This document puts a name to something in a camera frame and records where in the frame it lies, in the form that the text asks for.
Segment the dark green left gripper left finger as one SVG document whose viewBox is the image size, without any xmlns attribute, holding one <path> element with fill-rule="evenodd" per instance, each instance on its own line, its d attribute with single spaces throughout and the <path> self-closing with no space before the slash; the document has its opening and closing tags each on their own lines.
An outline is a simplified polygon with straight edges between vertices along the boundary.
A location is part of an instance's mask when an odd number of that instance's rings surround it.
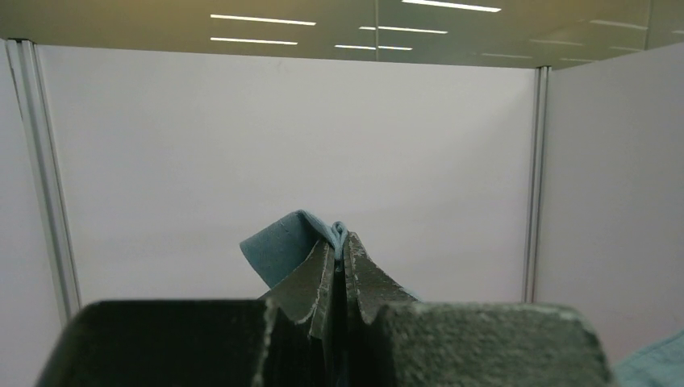
<svg viewBox="0 0 684 387">
<path fill-rule="evenodd" d="M 321 239 L 290 275 L 261 297 L 266 306 L 262 386 L 329 385 L 334 271 L 334 250 Z"/>
</svg>

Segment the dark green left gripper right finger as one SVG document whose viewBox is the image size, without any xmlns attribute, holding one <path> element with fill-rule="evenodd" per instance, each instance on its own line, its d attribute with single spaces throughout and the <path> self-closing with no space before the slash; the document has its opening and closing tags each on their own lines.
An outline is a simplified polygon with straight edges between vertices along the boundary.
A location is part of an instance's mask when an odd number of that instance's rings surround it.
<svg viewBox="0 0 684 387">
<path fill-rule="evenodd" d="M 344 242 L 344 281 L 348 329 L 348 371 L 351 386 L 395 386 L 390 335 L 378 315 L 393 302 L 417 298 L 370 258 L 357 233 Z"/>
</svg>

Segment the grey-blue t shirt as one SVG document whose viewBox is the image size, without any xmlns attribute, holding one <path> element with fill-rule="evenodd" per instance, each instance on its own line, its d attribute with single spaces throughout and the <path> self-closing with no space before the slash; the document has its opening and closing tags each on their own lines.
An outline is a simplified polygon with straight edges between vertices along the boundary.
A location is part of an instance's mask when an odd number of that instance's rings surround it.
<svg viewBox="0 0 684 387">
<path fill-rule="evenodd" d="M 348 228 L 342 222 L 331 225 L 307 210 L 296 210 L 240 242 L 244 258 L 261 280 L 272 289 L 287 278 L 323 240 L 343 259 Z"/>
</svg>

